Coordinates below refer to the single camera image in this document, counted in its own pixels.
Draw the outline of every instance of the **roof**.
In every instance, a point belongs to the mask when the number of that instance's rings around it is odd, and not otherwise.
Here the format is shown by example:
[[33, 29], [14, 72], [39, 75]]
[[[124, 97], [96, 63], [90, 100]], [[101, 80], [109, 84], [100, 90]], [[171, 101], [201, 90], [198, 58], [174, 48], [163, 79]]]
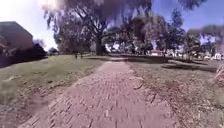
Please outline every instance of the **roof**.
[[19, 27], [20, 29], [23, 29], [24, 31], [26, 31], [27, 33], [29, 33], [30, 36], [33, 37], [33, 35], [29, 31], [27, 31], [25, 28], [23, 28], [20, 24], [18, 24], [15, 21], [4, 21], [4, 22], [0, 22], [0, 29], [1, 30], [9, 29], [9, 27], [11, 27], [11, 26]]

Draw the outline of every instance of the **paved walkway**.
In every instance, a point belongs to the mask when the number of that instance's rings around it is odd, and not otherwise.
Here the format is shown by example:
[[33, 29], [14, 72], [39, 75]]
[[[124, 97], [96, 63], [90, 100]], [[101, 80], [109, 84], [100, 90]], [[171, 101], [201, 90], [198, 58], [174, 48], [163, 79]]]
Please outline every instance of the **paved walkway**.
[[175, 128], [166, 102], [151, 103], [124, 62], [106, 62], [19, 128]]

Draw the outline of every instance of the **sky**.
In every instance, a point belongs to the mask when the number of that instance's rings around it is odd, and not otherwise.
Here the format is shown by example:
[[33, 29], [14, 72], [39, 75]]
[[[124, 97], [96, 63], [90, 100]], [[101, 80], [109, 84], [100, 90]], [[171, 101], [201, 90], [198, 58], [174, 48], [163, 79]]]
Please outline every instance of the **sky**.
[[[40, 0], [0, 0], [0, 21], [16, 21], [28, 30], [34, 39], [43, 39], [45, 50], [57, 47], [53, 34], [47, 29]], [[170, 19], [176, 0], [154, 0], [153, 11]], [[193, 11], [183, 11], [183, 28], [200, 28], [208, 24], [224, 24], [224, 0], [208, 0]]]

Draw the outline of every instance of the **building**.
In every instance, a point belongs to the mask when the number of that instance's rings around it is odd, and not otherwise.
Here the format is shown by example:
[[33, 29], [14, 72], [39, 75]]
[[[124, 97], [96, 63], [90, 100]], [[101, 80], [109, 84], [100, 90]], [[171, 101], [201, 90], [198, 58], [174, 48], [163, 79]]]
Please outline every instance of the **building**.
[[4, 49], [25, 51], [33, 46], [33, 36], [18, 23], [0, 22], [0, 67], [11, 64], [11, 60], [3, 52]]
[[1, 44], [10, 48], [27, 50], [34, 46], [33, 36], [17, 22], [0, 22]]

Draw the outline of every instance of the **green lawn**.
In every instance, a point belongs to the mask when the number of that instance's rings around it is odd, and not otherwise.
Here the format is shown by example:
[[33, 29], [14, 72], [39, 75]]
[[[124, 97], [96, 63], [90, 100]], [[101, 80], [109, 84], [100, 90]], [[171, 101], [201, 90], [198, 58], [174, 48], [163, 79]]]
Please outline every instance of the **green lawn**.
[[102, 63], [65, 55], [0, 69], [0, 116], [4, 117], [0, 118], [0, 124], [25, 121], [44, 104], [46, 96], [70, 86]]

